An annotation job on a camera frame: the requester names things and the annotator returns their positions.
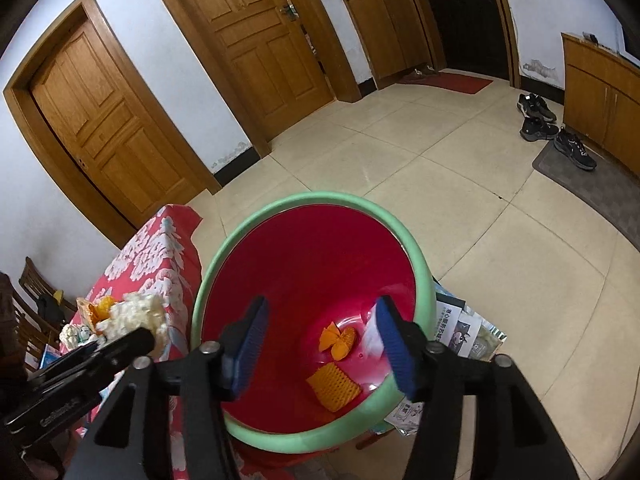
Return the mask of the wooden chair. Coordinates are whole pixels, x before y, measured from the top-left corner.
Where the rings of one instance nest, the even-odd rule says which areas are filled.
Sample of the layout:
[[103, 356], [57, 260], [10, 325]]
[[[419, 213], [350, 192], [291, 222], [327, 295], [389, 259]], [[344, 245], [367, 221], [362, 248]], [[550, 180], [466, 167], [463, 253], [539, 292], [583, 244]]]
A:
[[61, 309], [66, 322], [70, 321], [75, 315], [76, 306], [64, 297], [64, 292], [62, 292], [61, 289], [55, 289], [41, 276], [32, 259], [29, 257], [25, 258], [25, 266], [21, 277], [18, 279], [18, 284], [21, 285], [24, 292], [34, 301], [43, 295], [53, 297], [58, 303], [58, 307]]
[[28, 303], [10, 286], [14, 315], [17, 322], [17, 337], [25, 350], [25, 366], [35, 370], [47, 347], [58, 350], [60, 332], [29, 307]]

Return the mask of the grey floor mat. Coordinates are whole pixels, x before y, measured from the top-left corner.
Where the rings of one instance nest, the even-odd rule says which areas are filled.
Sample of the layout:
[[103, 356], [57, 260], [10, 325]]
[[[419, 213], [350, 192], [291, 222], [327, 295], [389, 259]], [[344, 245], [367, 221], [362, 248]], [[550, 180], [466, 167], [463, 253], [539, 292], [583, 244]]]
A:
[[576, 167], [549, 142], [533, 161], [533, 168], [577, 196], [612, 223], [639, 249], [639, 183], [598, 154], [593, 171]]

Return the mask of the left wooden door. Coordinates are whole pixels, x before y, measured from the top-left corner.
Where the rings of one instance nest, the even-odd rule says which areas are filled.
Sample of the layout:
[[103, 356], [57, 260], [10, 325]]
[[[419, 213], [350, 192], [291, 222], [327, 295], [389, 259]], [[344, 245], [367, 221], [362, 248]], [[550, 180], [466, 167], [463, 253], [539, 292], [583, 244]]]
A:
[[117, 247], [161, 206], [220, 189], [96, 0], [74, 0], [55, 19], [3, 96], [43, 169]]

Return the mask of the red bin with green rim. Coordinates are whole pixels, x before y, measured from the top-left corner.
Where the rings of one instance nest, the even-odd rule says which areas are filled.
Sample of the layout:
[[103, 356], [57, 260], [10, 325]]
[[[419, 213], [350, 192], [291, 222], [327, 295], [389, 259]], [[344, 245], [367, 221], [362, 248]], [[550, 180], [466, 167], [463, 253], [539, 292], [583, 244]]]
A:
[[424, 333], [435, 329], [435, 283], [419, 244], [389, 211], [337, 192], [276, 200], [243, 221], [210, 263], [192, 315], [191, 340], [220, 336], [250, 302], [269, 304], [266, 336], [247, 389], [224, 406], [236, 440], [270, 453], [307, 454], [382, 426], [400, 403], [385, 358], [356, 349], [341, 362], [359, 387], [341, 411], [327, 410], [309, 377], [328, 356], [329, 325], [362, 330], [375, 301], [390, 297]]

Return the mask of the yellow foam fruit net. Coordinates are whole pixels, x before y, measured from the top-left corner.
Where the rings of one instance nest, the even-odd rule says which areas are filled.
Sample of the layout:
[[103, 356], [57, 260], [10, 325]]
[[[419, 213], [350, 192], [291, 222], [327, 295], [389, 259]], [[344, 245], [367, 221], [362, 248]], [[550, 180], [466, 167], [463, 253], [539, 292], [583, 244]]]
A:
[[96, 304], [85, 298], [76, 299], [77, 311], [93, 333], [98, 331], [99, 322], [110, 317], [111, 307], [114, 304], [116, 304], [116, 300], [112, 296], [104, 296]]

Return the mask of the wooden door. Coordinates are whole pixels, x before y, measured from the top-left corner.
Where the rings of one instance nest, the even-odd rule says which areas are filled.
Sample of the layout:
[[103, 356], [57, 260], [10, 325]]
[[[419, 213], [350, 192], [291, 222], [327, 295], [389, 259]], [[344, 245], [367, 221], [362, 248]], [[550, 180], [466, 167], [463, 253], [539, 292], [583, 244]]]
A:
[[361, 98], [321, 0], [162, 0], [260, 156], [333, 100]]
[[74, 0], [55, 19], [3, 96], [43, 169], [117, 247], [161, 206], [220, 189], [96, 0]]

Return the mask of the white tissue ball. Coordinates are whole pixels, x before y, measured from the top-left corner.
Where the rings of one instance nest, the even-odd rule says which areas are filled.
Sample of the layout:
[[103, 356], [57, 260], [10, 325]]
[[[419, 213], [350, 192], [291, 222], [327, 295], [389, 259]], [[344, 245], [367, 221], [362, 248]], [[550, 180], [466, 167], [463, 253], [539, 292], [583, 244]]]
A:
[[154, 348], [149, 356], [158, 360], [169, 342], [167, 316], [160, 295], [130, 292], [110, 307], [105, 320], [96, 323], [96, 330], [107, 341], [122, 338], [137, 328], [145, 328], [154, 336]]

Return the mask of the orange peel pieces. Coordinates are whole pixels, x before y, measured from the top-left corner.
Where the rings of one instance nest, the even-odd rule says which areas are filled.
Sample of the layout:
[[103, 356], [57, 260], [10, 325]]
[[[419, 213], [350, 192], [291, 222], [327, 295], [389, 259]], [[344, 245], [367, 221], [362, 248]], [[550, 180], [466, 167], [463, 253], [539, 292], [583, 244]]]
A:
[[334, 323], [331, 323], [321, 332], [318, 351], [329, 351], [334, 361], [343, 361], [352, 352], [356, 339], [357, 332], [352, 326], [347, 326], [344, 330], [341, 330]]

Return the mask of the newspapers on floor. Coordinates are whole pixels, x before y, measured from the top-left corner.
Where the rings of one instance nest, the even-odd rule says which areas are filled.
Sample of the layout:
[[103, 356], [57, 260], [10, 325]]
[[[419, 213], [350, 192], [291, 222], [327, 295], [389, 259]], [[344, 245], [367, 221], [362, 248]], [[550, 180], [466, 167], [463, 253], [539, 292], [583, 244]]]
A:
[[[450, 294], [439, 282], [436, 290], [435, 339], [465, 359], [489, 361], [508, 336], [498, 326], [474, 311], [463, 299]], [[422, 403], [403, 398], [384, 418], [403, 436], [418, 431], [423, 412]]]

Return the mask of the right wooden door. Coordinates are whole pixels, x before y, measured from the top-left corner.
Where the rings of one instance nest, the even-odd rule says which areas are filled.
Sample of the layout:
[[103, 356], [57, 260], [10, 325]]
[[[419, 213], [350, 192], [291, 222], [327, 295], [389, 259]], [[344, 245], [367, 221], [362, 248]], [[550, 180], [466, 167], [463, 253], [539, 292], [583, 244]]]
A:
[[321, 0], [162, 0], [260, 156], [333, 100], [361, 98]]

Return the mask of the red floral tablecloth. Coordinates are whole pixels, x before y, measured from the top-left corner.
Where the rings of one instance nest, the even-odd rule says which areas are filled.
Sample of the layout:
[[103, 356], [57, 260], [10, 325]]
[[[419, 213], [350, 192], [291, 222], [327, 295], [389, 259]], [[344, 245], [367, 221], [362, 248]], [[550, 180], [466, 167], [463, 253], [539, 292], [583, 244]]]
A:
[[191, 330], [202, 263], [193, 235], [202, 217], [191, 207], [167, 205], [130, 238], [86, 296], [90, 304], [137, 292], [160, 297], [166, 318], [165, 344], [156, 362], [177, 361], [192, 349]]

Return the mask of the red doormat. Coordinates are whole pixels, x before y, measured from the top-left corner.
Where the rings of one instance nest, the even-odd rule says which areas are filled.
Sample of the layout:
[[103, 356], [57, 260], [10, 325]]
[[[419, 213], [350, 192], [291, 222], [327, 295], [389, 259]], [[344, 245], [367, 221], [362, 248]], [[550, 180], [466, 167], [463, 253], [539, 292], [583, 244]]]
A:
[[437, 74], [413, 72], [412, 74], [408, 74], [407, 76], [402, 78], [399, 83], [417, 84], [418, 86], [445, 89], [464, 94], [477, 94], [478, 92], [480, 92], [480, 90], [488, 87], [492, 83], [492, 80], [444, 72], [440, 72]]

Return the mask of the black sneaker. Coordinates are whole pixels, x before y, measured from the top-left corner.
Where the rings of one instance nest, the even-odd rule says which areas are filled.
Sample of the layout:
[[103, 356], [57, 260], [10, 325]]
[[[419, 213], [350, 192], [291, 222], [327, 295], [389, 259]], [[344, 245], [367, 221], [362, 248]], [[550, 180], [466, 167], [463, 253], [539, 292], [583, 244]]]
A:
[[597, 162], [587, 152], [585, 145], [576, 136], [562, 128], [553, 140], [557, 151], [567, 157], [577, 168], [591, 172], [597, 168]]
[[518, 96], [516, 105], [526, 118], [537, 118], [546, 124], [556, 123], [556, 115], [550, 110], [546, 101], [535, 93], [521, 93]]
[[521, 137], [527, 142], [553, 140], [560, 129], [553, 124], [547, 124], [538, 117], [525, 117], [520, 130]]

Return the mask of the wooden shoe cabinet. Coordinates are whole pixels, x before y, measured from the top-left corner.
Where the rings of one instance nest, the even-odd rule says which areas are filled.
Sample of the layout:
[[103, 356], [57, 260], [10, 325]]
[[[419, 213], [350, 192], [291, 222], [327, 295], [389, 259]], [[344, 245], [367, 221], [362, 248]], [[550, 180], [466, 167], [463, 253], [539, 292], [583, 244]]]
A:
[[639, 67], [612, 50], [562, 35], [564, 125], [639, 173]]

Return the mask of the blue milk carton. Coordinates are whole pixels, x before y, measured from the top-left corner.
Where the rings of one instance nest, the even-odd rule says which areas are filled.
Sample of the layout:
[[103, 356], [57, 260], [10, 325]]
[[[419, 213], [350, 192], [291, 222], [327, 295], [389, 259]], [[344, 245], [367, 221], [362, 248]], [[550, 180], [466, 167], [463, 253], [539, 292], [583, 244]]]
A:
[[61, 351], [50, 344], [45, 344], [40, 358], [39, 368], [44, 370], [62, 356]]

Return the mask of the low wooden cabinet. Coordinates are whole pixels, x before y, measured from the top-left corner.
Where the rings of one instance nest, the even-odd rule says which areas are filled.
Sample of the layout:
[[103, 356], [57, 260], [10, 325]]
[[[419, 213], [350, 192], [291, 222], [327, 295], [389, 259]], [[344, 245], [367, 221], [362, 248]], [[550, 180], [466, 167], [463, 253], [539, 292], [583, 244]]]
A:
[[432, 66], [412, 0], [344, 0], [378, 88], [420, 66]]

